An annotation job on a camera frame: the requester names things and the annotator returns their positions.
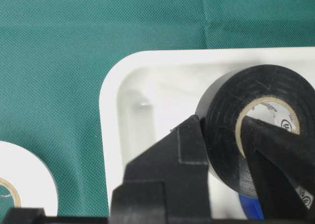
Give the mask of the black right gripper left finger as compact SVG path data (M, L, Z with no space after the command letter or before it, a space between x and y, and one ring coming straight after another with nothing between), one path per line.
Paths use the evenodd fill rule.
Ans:
M127 164L109 222L210 223L208 168L200 120L192 115Z

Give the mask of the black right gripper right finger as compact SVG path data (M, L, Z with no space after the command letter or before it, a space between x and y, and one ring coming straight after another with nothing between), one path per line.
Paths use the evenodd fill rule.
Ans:
M292 183L315 193L315 140L246 116L242 144L265 223L313 224Z

